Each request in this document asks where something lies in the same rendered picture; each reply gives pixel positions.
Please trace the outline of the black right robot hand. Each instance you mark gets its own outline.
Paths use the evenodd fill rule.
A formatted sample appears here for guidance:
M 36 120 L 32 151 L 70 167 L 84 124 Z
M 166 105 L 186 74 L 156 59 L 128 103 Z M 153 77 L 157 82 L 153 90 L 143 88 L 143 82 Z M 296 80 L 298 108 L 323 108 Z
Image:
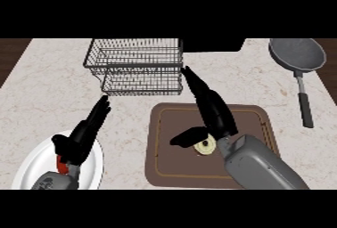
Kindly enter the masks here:
M 203 126 L 190 127 L 169 140 L 171 145 L 187 148 L 205 141 L 208 135 L 218 141 L 237 134 L 237 130 L 233 114 L 221 96 L 209 89 L 206 83 L 187 66 L 180 71 L 186 78 L 190 93 L 194 96 L 197 112 L 203 122 Z

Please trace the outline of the white round plate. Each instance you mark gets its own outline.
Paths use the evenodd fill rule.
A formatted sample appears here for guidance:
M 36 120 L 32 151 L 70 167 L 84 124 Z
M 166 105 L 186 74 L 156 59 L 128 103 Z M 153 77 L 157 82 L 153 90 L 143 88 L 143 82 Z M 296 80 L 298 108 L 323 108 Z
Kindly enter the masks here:
M 101 147 L 94 141 L 90 155 L 79 166 L 78 188 L 81 190 L 97 190 L 101 181 Z M 56 154 L 51 137 L 47 137 L 29 152 L 23 159 L 13 183 L 11 190 L 29 190 L 44 174 L 56 174 Z

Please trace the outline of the grey frying pan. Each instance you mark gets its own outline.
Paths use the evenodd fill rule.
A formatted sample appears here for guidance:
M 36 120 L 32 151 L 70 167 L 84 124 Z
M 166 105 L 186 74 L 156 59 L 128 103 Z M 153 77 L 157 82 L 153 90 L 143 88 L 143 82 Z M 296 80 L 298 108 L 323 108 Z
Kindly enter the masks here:
M 293 73 L 298 85 L 298 107 L 302 127 L 313 127 L 311 111 L 302 82 L 302 74 L 317 70 L 326 62 L 322 46 L 313 38 L 271 38 L 268 53 L 274 62 Z

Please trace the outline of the yellow cupcake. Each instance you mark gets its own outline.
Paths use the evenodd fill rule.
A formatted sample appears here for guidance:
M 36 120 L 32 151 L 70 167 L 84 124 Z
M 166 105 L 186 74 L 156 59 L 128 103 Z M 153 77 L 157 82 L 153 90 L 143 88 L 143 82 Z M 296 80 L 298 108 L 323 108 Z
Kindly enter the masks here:
M 193 145 L 193 149 L 194 149 L 196 153 L 203 156 L 208 156 L 212 154 L 212 152 L 215 150 L 215 140 L 211 135 L 208 135 L 208 138 L 203 141 L 197 142 Z

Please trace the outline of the red vegetable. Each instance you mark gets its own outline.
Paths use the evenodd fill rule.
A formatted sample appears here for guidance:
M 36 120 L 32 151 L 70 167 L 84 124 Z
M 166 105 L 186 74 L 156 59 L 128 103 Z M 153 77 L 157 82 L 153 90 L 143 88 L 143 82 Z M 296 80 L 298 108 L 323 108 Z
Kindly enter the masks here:
M 56 156 L 56 169 L 58 174 L 67 174 L 67 166 L 64 163 L 60 162 L 60 156 Z

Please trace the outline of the brown rectangular tray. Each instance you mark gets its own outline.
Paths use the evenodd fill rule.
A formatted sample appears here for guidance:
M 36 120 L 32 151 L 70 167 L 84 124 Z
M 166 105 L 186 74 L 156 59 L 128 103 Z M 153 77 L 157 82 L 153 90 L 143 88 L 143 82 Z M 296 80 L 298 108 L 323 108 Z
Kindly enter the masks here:
M 279 154 L 267 112 L 257 105 L 227 105 L 237 129 L 230 138 L 254 135 Z M 197 105 L 193 103 L 157 103 L 150 110 L 144 176 L 157 187 L 240 189 L 227 175 L 218 150 L 202 156 L 191 147 L 171 145 L 171 139 L 190 127 L 202 126 Z

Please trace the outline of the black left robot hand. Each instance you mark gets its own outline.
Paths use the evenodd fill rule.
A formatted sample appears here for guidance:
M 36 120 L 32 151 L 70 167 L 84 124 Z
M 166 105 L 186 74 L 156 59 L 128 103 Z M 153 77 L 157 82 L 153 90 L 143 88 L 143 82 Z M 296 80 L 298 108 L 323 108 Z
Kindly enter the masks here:
M 51 137 L 54 154 L 60 156 L 61 163 L 79 166 L 85 161 L 109 111 L 107 96 L 103 95 L 91 108 L 90 115 L 78 122 L 70 135 L 56 134 Z

